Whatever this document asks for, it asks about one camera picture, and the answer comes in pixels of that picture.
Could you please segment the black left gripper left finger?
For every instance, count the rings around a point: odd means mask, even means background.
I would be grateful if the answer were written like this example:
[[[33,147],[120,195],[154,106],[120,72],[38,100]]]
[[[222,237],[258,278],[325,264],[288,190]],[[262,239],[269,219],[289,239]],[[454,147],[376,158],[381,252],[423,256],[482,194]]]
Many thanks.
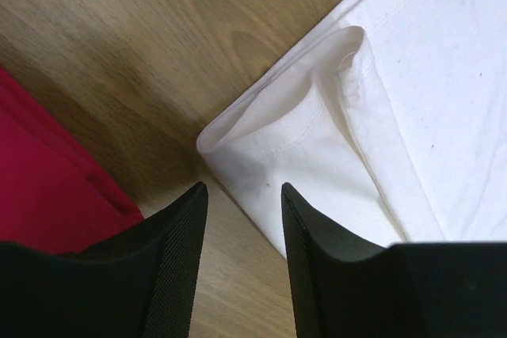
[[[186,337],[208,212],[197,183],[80,253],[1,244],[4,337]]]

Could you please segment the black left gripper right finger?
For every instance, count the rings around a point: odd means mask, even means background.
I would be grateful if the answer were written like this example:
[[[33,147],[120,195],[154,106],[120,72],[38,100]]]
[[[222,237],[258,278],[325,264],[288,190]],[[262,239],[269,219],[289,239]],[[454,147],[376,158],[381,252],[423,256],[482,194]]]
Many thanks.
[[[506,245],[383,248],[281,191],[299,337],[503,337]]]

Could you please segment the white t shirt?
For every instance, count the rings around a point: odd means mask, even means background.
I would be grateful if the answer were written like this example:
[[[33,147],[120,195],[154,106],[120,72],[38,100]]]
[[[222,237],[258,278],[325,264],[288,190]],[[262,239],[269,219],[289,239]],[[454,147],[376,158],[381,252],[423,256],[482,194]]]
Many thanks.
[[[506,0],[342,0],[200,133],[280,252],[281,187],[377,245],[506,238]]]

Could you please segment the folded magenta t shirt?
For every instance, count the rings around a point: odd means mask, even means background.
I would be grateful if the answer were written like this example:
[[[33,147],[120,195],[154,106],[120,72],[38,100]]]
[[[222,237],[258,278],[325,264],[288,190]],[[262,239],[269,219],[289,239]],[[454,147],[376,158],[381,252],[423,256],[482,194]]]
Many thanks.
[[[1,71],[1,239],[80,252],[143,221],[94,157]]]

